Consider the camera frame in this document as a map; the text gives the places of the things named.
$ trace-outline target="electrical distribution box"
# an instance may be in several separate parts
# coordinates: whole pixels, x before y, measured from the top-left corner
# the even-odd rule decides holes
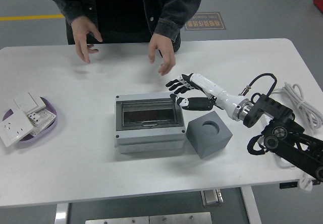
[[[116,97],[115,147],[120,153],[182,148],[185,132],[182,109],[170,93]]]

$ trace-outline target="purple plate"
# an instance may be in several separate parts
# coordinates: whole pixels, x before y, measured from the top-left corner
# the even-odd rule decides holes
[[[52,112],[53,114],[56,115],[55,120],[52,122],[52,124],[50,124],[50,126],[48,126],[45,130],[43,130],[41,133],[39,133],[37,136],[32,136],[30,134],[28,134],[27,136],[25,136],[23,139],[21,139],[19,142],[24,142],[24,143],[28,143],[28,142],[33,142],[35,140],[37,140],[38,138],[40,138],[41,136],[45,135],[47,132],[49,132],[51,129],[53,129],[53,127],[56,125],[57,122],[57,112],[54,109],[54,107],[48,102],[47,99],[41,97],[42,101],[44,101],[46,107],[44,109]],[[13,114],[13,111],[10,109],[9,111],[7,111],[4,115],[3,121],[5,119],[7,119],[9,116],[11,116]]]

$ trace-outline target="yellow floor line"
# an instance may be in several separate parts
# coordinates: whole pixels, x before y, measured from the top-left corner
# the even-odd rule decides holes
[[[9,16],[0,17],[0,21],[18,21],[18,20],[38,20],[38,19],[56,19],[64,18],[63,15],[42,15],[42,16]]]

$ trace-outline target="table leg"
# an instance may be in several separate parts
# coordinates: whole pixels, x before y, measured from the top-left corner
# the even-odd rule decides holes
[[[251,186],[240,187],[250,224],[261,224]]]
[[[55,224],[67,224],[69,203],[57,204]]]

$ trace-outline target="gray cube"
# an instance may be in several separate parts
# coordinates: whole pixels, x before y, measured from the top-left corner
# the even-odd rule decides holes
[[[200,158],[226,147],[232,133],[218,116],[212,111],[188,123],[186,137]]]

